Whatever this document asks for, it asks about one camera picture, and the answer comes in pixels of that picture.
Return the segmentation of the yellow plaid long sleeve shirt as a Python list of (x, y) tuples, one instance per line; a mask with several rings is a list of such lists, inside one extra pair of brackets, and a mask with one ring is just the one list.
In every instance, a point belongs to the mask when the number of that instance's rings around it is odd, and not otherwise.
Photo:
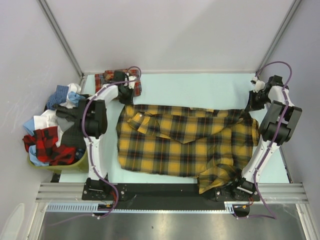
[(195, 178), (200, 194), (232, 182), (260, 140), (258, 121), (243, 109), (126, 105), (116, 132), (122, 169)]

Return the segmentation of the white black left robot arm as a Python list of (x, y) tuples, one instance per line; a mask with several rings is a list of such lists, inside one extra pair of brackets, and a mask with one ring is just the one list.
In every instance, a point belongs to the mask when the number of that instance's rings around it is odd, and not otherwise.
[(127, 70), (115, 70), (111, 77), (103, 73), (99, 90), (78, 104), (79, 128), (84, 136), (88, 157), (88, 176), (83, 186), (84, 201), (104, 201), (110, 195), (116, 199), (118, 190), (108, 181), (108, 170), (103, 163), (103, 146), (108, 128), (107, 106), (113, 100), (132, 104), (142, 72), (133, 66)]

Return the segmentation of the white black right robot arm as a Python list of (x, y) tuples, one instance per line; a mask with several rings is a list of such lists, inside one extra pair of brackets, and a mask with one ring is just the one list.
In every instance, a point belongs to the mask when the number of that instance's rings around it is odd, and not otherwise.
[(258, 192), (261, 173), (272, 154), (288, 142), (302, 114), (289, 97), (289, 87), (278, 75), (271, 76), (266, 83), (255, 77), (254, 90), (249, 92), (246, 112), (261, 110), (270, 104), (260, 124), (258, 145), (248, 162), (231, 185), (230, 194), (236, 201), (245, 201)]

